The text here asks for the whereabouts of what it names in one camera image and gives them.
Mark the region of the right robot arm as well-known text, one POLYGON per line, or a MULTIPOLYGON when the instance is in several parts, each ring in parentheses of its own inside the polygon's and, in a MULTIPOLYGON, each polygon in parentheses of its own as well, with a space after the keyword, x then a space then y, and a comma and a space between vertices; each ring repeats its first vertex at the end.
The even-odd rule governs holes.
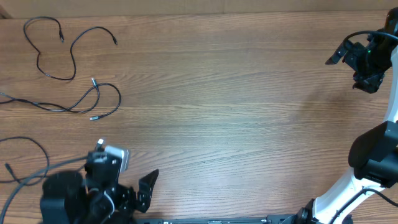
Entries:
POLYGON ((368 44, 351 42, 346 36, 328 65, 343 62, 354 70, 353 88, 376 93, 385 72, 392 70, 392 85, 383 122, 357 137, 350 149, 350 168, 323 195, 312 199, 297 214, 282 223, 352 223, 350 213, 372 195, 393 206, 397 203, 382 194, 397 183, 397 9, 391 9, 384 27, 366 30, 368 44))

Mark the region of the black cable silver plugs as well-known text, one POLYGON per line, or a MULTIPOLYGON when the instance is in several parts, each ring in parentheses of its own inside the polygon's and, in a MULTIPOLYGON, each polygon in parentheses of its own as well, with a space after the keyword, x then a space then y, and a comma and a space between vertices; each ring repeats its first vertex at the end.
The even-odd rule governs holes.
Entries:
POLYGON ((29 100, 25 100, 22 98, 14 98, 12 96, 9 96, 5 93, 1 93, 1 96, 7 98, 6 101, 2 101, 1 104, 8 104, 8 103, 13 103, 13 102, 18 102, 18 103, 25 103, 28 105, 32 105, 36 108, 39 108, 41 110, 44 111, 50 111, 50 112, 54 112, 54 113, 76 113, 76 114, 83 114, 83 113, 88 113, 92 110, 94 110, 96 108, 96 106, 98 105, 99 101, 100 101, 100 88, 102 86, 110 86, 111 88, 113 88, 117 95, 118 95, 118 102, 116 104, 116 106, 109 112, 104 113, 104 114, 100 114, 100 115, 96 115, 96 116, 92 116, 90 117, 90 121, 96 121, 99 119, 103 119, 111 114, 113 114, 114 112, 116 112, 122 102, 122 96, 121 96, 121 92, 119 91, 119 89, 111 84, 111 83, 98 83, 94 78, 91 79, 91 82, 93 84, 93 86, 91 88, 89 88, 82 96, 79 100, 77 100, 73 105, 69 106, 69 107, 64 107, 55 103, 46 103, 46 102, 34 102, 34 101, 29 101, 29 100), (96 97, 96 101, 93 103, 93 105, 87 109, 83 109, 83 110, 76 110, 76 107, 86 98, 86 96, 91 92, 95 90, 97 93, 97 97, 96 97))

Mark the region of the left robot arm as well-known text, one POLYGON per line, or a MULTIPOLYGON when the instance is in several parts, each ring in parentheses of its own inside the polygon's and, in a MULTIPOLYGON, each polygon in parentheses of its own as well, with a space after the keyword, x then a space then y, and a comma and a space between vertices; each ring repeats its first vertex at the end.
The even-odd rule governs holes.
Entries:
POLYGON ((119 184, 124 158, 106 151, 88 154, 85 176, 67 170, 43 183, 40 210, 43 223, 134 223, 133 213, 150 207, 159 170, 139 179, 139 190, 119 184))

